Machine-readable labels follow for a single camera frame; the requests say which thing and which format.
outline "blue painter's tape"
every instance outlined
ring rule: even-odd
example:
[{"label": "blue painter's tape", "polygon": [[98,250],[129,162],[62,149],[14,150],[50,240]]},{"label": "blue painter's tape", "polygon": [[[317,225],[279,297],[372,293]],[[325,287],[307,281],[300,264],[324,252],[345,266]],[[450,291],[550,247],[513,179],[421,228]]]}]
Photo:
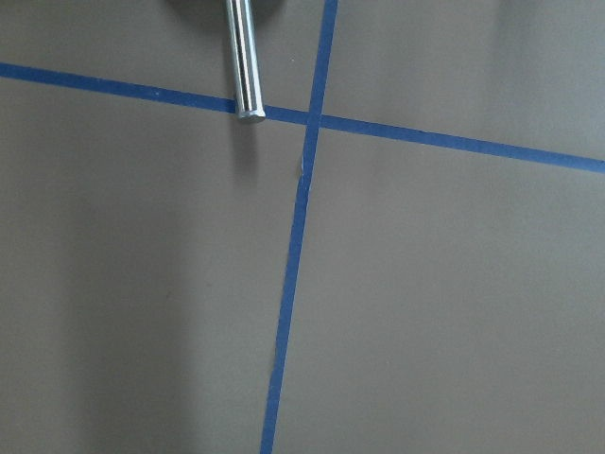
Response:
[{"label": "blue painter's tape", "polygon": [[[116,96],[133,97],[148,101],[163,102],[178,106],[193,107],[209,111],[235,112],[235,102],[216,96],[197,95],[194,93],[168,90],[165,88],[140,85],[137,83],[120,82],[117,80],[91,78],[77,74],[50,71],[47,69],[32,68],[16,64],[0,62],[0,77],[8,79],[25,80],[29,82],[45,83],[59,87],[75,88],[89,92],[104,93]],[[304,125],[307,122],[307,113],[266,106],[267,118],[287,123]]]},{"label": "blue painter's tape", "polygon": [[306,125],[309,117],[307,112],[268,105],[265,105],[265,114],[270,120],[285,121],[285,123],[295,123],[297,125]]},{"label": "blue painter's tape", "polygon": [[497,144],[485,140],[469,139],[455,135],[441,134],[437,132],[426,132],[401,128],[397,126],[382,125],[367,121],[340,118],[337,116],[324,115],[321,118],[321,126],[329,130],[353,132],[357,134],[373,135],[388,139],[401,140],[404,142],[415,142],[418,144],[434,145],[437,147],[461,149],[473,153],[489,154],[491,156],[502,156],[511,159],[520,159],[534,163],[549,164],[589,170],[591,172],[605,173],[605,161],[598,159],[583,158],[570,154],[555,153],[535,148],[516,147],[513,145]]},{"label": "blue painter's tape", "polygon": [[277,413],[284,381],[285,356],[287,353],[287,343],[292,322],[292,309],[294,307],[294,296],[296,292],[299,264],[301,261],[306,209],[309,201],[309,191],[313,178],[313,165],[315,163],[315,153],[320,133],[321,111],[323,109],[323,98],[325,95],[326,81],[328,79],[328,66],[330,63],[330,53],[332,51],[332,39],[337,17],[337,7],[337,0],[326,0],[323,8],[323,17],[321,19],[320,43],[315,63],[313,89],[311,92],[311,101],[309,103],[309,116],[302,149],[302,176],[299,180],[296,192],[294,218],[292,220],[292,229],[290,232],[290,245],[285,267],[284,292],[282,294],[282,304],[275,340],[275,360],[268,385],[265,423],[263,425],[260,446],[261,454],[271,454],[273,450],[273,441],[275,439]]}]

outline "gray surface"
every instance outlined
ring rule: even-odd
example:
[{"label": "gray surface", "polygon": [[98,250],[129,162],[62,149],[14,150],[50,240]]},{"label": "gray surface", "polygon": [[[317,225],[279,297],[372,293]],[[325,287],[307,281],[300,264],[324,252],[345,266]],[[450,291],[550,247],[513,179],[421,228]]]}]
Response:
[{"label": "gray surface", "polygon": [[600,454],[602,175],[324,131],[276,454]]},{"label": "gray surface", "polygon": [[[223,0],[0,2],[0,61],[233,97]],[[320,0],[255,3],[267,104],[306,110]]]},{"label": "gray surface", "polygon": [[605,2],[346,0],[325,112],[605,159]]},{"label": "gray surface", "polygon": [[0,452],[255,452],[303,128],[0,95]]}]

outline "cylindrical metal bar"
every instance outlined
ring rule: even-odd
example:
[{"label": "cylindrical metal bar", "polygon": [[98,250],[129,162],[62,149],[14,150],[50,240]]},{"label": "cylindrical metal bar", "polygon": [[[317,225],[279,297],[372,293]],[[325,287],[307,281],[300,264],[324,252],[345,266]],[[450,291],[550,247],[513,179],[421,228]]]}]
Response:
[{"label": "cylindrical metal bar", "polygon": [[265,119],[258,76],[251,0],[225,0],[233,54],[237,117],[255,123]]}]

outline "chrome rod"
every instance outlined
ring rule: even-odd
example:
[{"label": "chrome rod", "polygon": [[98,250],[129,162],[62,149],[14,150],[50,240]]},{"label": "chrome rod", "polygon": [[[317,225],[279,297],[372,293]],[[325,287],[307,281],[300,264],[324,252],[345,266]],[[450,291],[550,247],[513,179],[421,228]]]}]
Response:
[{"label": "chrome rod", "polygon": [[256,123],[265,119],[258,76],[251,0],[226,0],[227,20],[233,55],[237,117]]}]

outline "gray floor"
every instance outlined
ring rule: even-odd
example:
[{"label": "gray floor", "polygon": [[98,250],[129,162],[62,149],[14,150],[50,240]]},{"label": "gray floor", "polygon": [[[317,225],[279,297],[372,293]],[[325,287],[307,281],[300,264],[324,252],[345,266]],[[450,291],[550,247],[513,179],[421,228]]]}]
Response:
[{"label": "gray floor", "polygon": [[597,454],[605,180],[324,131],[276,453]]},{"label": "gray floor", "polygon": [[[0,1],[0,62],[231,97],[219,3]],[[256,2],[268,104],[308,109],[322,8]],[[341,0],[323,112],[605,159],[603,24]],[[0,452],[258,452],[305,126],[0,97]],[[321,130],[273,452],[605,452],[604,207],[599,173]]]}]

